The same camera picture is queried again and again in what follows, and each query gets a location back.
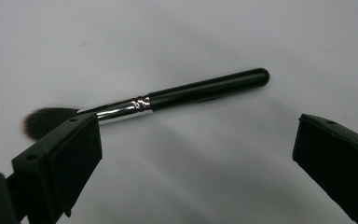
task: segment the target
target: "screw hole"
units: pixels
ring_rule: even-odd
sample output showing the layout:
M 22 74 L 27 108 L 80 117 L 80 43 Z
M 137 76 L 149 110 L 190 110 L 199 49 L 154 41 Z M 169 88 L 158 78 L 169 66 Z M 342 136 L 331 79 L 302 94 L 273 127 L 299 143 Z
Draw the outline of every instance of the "screw hole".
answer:
M 36 159 L 37 158 L 37 155 L 35 155 L 35 154 L 31 154 L 31 155 L 29 155 L 29 156 L 27 156 L 27 161 L 33 161 L 34 159 Z

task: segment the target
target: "silver ferrule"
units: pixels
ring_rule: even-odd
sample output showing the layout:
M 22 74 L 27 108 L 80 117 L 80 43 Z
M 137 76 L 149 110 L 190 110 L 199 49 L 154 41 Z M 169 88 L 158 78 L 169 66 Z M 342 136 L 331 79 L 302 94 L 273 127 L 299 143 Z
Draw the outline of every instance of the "silver ferrule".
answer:
M 89 109 L 81 109 L 77 114 L 96 113 L 100 124 L 129 119 L 152 113 L 148 95 L 138 96 L 107 105 L 100 105 Z

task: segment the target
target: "scratch mark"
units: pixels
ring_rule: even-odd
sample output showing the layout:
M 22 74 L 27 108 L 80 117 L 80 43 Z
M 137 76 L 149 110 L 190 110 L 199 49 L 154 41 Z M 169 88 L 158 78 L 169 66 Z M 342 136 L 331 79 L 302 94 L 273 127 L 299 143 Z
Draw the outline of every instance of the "scratch mark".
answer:
M 90 44 L 90 43 L 92 43 L 92 42 L 93 42 L 93 40 L 91 40 L 91 41 L 89 41 L 89 42 L 87 42 L 87 43 L 81 44 L 81 45 L 77 45 L 77 48 L 82 47 L 82 46 L 85 46 L 85 45 L 88 45 L 88 44 Z

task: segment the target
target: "brush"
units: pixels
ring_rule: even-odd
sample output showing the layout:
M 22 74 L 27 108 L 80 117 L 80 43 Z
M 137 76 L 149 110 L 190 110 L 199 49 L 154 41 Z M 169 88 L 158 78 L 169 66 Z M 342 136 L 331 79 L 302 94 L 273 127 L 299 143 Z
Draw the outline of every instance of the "brush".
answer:
M 37 109 L 24 120 L 24 132 L 39 140 L 69 118 L 96 113 L 100 124 L 128 119 L 177 105 L 212 100 L 252 88 L 265 86 L 269 72 L 264 68 L 216 77 L 201 82 L 155 91 L 128 100 L 100 105 L 88 109 L 47 107 Z

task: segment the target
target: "black handle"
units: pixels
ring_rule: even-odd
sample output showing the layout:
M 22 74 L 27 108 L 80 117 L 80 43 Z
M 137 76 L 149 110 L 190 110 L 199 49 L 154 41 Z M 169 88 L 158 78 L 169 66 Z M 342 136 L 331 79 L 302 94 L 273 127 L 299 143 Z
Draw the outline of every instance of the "black handle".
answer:
M 176 105 L 195 103 L 232 95 L 251 88 L 265 86 L 269 72 L 264 68 L 216 77 L 180 87 L 149 93 L 153 111 Z

